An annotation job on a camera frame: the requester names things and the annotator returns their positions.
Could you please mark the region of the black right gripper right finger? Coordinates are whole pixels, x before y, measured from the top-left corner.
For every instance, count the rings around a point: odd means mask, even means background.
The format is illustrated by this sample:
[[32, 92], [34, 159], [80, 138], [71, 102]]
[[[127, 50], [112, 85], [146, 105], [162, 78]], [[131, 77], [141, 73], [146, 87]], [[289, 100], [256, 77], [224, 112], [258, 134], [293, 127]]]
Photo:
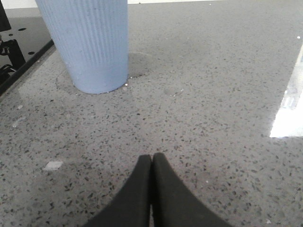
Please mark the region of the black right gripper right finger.
[[156, 227], [229, 227], [184, 185], [163, 153], [152, 161], [152, 211]]

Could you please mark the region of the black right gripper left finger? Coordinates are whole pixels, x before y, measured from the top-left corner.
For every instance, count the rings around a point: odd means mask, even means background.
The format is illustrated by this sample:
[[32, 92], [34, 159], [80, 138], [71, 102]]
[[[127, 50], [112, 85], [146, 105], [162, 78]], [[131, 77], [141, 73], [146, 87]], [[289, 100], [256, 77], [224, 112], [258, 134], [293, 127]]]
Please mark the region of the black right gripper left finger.
[[86, 227], [148, 227], [150, 221], [151, 157], [141, 155], [113, 200]]

